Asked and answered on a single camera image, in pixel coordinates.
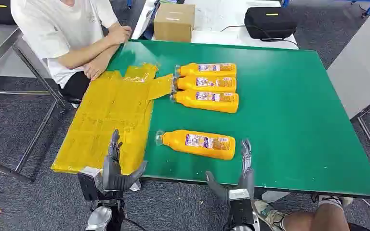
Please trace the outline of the person's left hand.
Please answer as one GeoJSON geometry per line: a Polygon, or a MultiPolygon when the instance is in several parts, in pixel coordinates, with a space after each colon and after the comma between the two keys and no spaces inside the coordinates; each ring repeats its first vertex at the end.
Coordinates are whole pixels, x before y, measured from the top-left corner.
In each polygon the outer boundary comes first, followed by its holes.
{"type": "Polygon", "coordinates": [[[109,58],[96,57],[84,66],[84,74],[90,80],[96,80],[107,68],[109,58]]]}

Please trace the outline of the person's right hand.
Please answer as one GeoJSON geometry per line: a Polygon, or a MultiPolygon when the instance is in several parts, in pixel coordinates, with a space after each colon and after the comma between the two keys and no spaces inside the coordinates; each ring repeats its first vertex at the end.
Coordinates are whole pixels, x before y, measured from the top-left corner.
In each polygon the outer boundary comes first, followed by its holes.
{"type": "Polygon", "coordinates": [[[113,25],[109,29],[107,39],[112,45],[125,43],[129,40],[132,28],[130,26],[113,25]]]}

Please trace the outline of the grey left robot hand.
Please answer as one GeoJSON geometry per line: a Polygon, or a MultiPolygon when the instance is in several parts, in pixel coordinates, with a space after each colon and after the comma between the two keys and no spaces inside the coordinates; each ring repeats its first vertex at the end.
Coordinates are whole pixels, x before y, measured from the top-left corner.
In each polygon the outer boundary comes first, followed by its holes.
{"type": "Polygon", "coordinates": [[[131,174],[123,175],[119,163],[119,153],[122,142],[119,141],[119,131],[115,129],[111,135],[107,155],[103,164],[103,190],[124,192],[131,188],[144,174],[147,161],[131,174]]]}

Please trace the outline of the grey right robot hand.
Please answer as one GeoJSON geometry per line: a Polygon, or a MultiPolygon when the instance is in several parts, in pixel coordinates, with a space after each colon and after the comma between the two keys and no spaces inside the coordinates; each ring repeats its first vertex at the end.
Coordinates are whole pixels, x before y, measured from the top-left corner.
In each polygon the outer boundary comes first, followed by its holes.
{"type": "Polygon", "coordinates": [[[238,180],[238,184],[233,188],[225,188],[216,182],[213,174],[210,171],[205,172],[206,182],[209,188],[221,199],[227,202],[233,200],[254,200],[254,171],[251,166],[251,143],[249,139],[241,141],[242,154],[242,171],[238,180]]]}

